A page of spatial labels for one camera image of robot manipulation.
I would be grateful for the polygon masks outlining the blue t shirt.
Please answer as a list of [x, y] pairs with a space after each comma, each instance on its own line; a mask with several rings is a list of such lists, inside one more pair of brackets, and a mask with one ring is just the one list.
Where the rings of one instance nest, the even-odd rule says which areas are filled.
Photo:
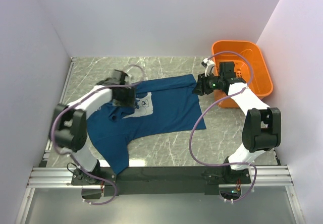
[[128, 144], [155, 134], [189, 131], [194, 125], [205, 130], [199, 99], [192, 90], [193, 75], [141, 82], [136, 89], [136, 107], [106, 103], [87, 120], [87, 132], [96, 150], [115, 174], [129, 165]]

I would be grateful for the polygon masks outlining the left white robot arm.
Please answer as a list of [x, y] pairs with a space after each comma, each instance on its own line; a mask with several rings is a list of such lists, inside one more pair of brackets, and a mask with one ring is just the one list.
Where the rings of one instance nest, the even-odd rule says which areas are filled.
[[67, 155], [73, 160], [88, 184], [113, 184], [101, 176], [99, 160], [86, 146], [88, 118], [109, 102], [116, 106], [134, 107], [136, 86], [140, 83], [132, 82], [127, 72], [114, 70], [110, 77], [99, 81], [79, 99], [56, 105], [49, 139], [58, 155]]

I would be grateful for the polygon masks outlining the aluminium rail frame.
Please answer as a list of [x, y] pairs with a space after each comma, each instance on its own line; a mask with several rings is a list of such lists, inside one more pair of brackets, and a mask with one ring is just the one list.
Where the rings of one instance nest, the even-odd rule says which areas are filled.
[[[86, 93], [112, 69], [140, 65], [148, 80], [202, 71], [203, 57], [73, 58], [61, 101]], [[240, 145], [244, 116], [238, 109], [215, 106], [205, 116], [207, 130], [196, 131], [193, 150], [205, 162], [222, 162]], [[196, 165], [188, 151], [189, 131], [148, 136], [130, 143], [130, 166]], [[68, 157], [47, 143], [45, 167], [32, 170], [16, 223], [305, 223], [287, 166], [277, 165], [272, 150], [257, 159], [258, 175], [251, 192], [230, 204], [215, 195], [125, 195], [91, 206], [81, 201], [81, 189], [71, 187]]]

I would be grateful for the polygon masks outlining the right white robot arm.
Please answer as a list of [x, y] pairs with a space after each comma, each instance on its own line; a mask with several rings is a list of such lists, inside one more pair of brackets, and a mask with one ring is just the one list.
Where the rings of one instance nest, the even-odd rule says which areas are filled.
[[204, 59], [204, 73], [198, 75], [193, 93], [203, 96], [215, 90], [225, 93], [225, 99], [233, 99], [245, 114], [242, 144], [225, 159], [220, 167], [221, 177], [233, 183], [246, 174], [246, 169], [256, 158], [277, 147], [281, 142], [281, 112], [263, 103], [248, 87], [247, 82], [234, 71], [234, 62], [221, 62], [217, 75], [212, 73], [215, 63]]

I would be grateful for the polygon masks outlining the black base beam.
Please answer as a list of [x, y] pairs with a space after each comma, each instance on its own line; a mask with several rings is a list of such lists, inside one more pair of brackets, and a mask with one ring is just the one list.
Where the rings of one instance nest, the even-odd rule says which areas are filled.
[[220, 185], [251, 183], [248, 169], [233, 171], [228, 166], [129, 167], [118, 175], [113, 173], [110, 167], [102, 167], [100, 176], [116, 184], [118, 195], [219, 195]]

